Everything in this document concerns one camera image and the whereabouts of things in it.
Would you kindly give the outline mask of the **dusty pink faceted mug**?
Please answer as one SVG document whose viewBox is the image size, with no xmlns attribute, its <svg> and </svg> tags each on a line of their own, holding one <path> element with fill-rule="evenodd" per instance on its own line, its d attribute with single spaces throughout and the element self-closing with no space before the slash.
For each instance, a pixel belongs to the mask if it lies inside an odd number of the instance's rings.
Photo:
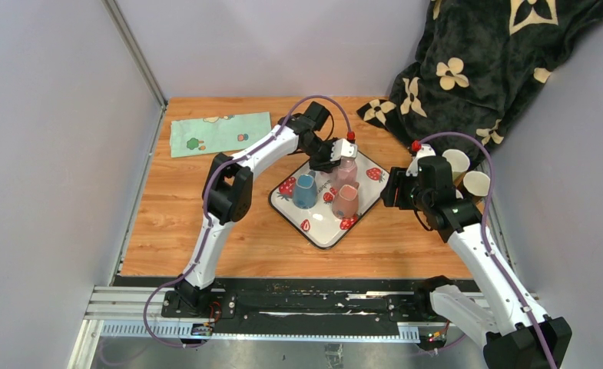
<svg viewBox="0 0 603 369">
<path fill-rule="evenodd" d="M 344 184 L 335 195 L 332 212 L 336 218 L 352 218 L 359 208 L 359 183 Z"/>
</svg>

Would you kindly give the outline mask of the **black glossy mug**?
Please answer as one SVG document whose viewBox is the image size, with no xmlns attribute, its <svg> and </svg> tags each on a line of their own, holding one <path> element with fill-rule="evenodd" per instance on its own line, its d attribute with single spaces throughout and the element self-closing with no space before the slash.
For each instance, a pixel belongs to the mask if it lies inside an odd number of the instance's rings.
<svg viewBox="0 0 603 369">
<path fill-rule="evenodd" d="M 491 178 L 480 171 L 467 172 L 459 184 L 459 190 L 464 198 L 471 199 L 479 203 L 489 195 L 491 188 Z"/>
</svg>

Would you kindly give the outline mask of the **strawberry print white tray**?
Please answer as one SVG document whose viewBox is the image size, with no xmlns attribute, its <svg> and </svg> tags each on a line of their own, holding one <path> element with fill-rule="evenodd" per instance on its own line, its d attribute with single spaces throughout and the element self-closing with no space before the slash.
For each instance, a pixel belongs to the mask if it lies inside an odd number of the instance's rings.
<svg viewBox="0 0 603 369">
<path fill-rule="evenodd" d="M 270 193 L 270 206 L 294 226 L 312 245 L 321 249 L 335 246 L 350 229 L 380 200 L 389 172 L 359 152 L 357 164 L 359 208 L 352 218 L 336 218 L 332 205 L 338 190 L 332 187 L 330 173 L 316 171 L 317 203 L 310 209 L 299 209 L 293 204 L 293 190 L 297 178 L 310 170 L 306 161 Z"/>
</svg>

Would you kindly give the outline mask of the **mint green printed cloth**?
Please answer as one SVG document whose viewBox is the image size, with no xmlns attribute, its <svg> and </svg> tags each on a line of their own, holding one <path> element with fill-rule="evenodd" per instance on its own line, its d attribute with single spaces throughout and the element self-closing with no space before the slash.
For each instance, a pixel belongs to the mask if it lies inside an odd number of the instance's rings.
<svg viewBox="0 0 603 369">
<path fill-rule="evenodd" d="M 266 137 L 271 129 L 268 112 L 173 121 L 171 157 L 240 151 Z"/>
</svg>

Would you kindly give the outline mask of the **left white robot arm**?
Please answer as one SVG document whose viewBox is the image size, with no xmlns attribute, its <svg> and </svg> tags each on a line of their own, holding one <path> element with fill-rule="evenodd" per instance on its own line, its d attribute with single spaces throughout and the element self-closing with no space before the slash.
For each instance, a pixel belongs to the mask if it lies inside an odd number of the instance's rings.
<svg viewBox="0 0 603 369">
<path fill-rule="evenodd" d="M 191 259 L 169 282 L 181 307 L 191 317 L 215 316 L 211 289 L 221 252 L 236 223 L 250 210 L 253 184 L 260 174 L 281 158 L 301 151 L 315 171 L 327 172 L 340 163 L 335 138 L 318 136 L 330 119 L 330 111 L 307 98 L 305 111 L 294 108 L 260 140 L 233 155 L 217 154 L 211 162 L 202 191 L 202 223 Z"/>
</svg>

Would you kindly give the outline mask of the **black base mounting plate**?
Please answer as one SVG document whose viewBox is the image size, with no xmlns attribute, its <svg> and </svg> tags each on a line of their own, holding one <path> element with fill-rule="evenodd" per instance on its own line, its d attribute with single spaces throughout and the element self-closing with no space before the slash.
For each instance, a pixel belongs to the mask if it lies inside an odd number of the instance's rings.
<svg viewBox="0 0 603 369">
<path fill-rule="evenodd" d="M 174 291 L 159 315 L 211 323 L 215 334 L 256 336 L 393 336 L 400 323 L 439 330 L 414 293 L 418 279 L 218 278 L 212 285 L 215 316 L 193 317 Z"/>
</svg>

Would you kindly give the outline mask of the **aluminium frame post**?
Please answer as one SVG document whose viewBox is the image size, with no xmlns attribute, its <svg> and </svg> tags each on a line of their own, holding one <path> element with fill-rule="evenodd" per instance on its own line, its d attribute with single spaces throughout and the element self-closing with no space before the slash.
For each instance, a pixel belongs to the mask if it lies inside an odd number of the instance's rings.
<svg viewBox="0 0 603 369">
<path fill-rule="evenodd" d="M 131 55 L 134 63 L 137 66 L 138 71 L 141 73 L 150 93 L 154 100 L 160 106 L 161 110 L 164 111 L 167 107 L 167 98 L 160 87 L 155 74 L 153 73 L 141 46 L 139 45 L 134 33 L 131 30 L 131 26 L 128 20 L 124 16 L 124 13 L 116 0 L 101 0 L 102 5 L 105 7 L 111 21 L 114 23 L 126 49 Z"/>
</svg>

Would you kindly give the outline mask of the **blue dotted mug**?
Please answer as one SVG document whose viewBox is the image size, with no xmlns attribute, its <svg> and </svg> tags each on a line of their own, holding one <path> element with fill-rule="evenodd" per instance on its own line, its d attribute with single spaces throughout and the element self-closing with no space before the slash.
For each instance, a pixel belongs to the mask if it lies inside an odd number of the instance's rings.
<svg viewBox="0 0 603 369">
<path fill-rule="evenodd" d="M 299 209 L 313 208 L 317 203 L 316 172 L 298 176 L 293 190 L 293 204 Z"/>
</svg>

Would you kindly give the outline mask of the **black floral plush blanket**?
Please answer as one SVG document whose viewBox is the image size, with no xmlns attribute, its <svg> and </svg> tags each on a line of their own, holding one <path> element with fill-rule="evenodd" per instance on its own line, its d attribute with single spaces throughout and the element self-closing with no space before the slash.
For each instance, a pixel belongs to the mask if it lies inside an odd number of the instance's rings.
<svg viewBox="0 0 603 369">
<path fill-rule="evenodd" d="M 428 138 L 478 165 L 602 22 L 603 1 L 433 1 L 413 63 L 357 114 L 405 147 Z"/>
</svg>

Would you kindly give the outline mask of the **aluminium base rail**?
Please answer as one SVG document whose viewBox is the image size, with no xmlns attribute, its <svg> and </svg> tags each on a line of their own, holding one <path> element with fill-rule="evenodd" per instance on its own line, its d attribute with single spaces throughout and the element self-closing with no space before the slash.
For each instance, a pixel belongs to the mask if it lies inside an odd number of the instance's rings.
<svg viewBox="0 0 603 369">
<path fill-rule="evenodd" d="M 163 278 L 119 277 L 94 288 L 71 354 L 71 368 L 226 367 L 257 356 L 268 341 L 323 344 L 391 343 L 410 356 L 442 357 L 476 349 L 481 368 L 527 368 L 539 356 L 535 325 L 511 308 L 529 309 L 555 339 L 561 362 L 570 330 L 536 297 L 482 292 L 471 279 L 218 278 L 202 304 L 191 307 Z"/>
</svg>

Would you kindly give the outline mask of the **light pink faceted mug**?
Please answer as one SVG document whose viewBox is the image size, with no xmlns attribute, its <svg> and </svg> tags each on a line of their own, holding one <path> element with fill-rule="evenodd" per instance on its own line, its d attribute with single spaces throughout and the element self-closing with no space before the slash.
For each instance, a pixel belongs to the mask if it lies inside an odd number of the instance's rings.
<svg viewBox="0 0 603 369">
<path fill-rule="evenodd" d="M 354 159 L 343 158 L 340 165 L 333 169 L 330 175 L 332 187 L 340 190 L 344 185 L 355 187 L 357 181 L 357 164 Z"/>
</svg>

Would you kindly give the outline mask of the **yellow-green faceted mug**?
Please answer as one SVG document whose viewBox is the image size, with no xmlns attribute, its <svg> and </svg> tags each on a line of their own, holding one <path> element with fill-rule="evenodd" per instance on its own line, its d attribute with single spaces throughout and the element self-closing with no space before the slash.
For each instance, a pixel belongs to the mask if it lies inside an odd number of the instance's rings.
<svg viewBox="0 0 603 369">
<path fill-rule="evenodd" d="M 469 157 L 463 151 L 458 149 L 445 150 L 442 153 L 442 156 L 451 166 L 453 182 L 458 182 L 469 170 Z"/>
</svg>

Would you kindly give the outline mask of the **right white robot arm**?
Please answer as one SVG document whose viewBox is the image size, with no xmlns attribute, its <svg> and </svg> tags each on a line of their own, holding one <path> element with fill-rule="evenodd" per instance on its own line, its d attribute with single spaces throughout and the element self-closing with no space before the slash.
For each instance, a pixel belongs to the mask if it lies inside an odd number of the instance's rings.
<svg viewBox="0 0 603 369">
<path fill-rule="evenodd" d="M 426 217 L 427 229 L 437 231 L 466 264 L 488 304 L 480 307 L 438 276 L 416 290 L 418 317 L 452 322 L 480 347 L 489 368 L 561 367 L 572 339 L 570 325 L 551 317 L 520 283 L 477 205 L 457 196 L 445 158 L 415 158 L 409 168 L 391 168 L 381 198 L 386 207 Z"/>
</svg>

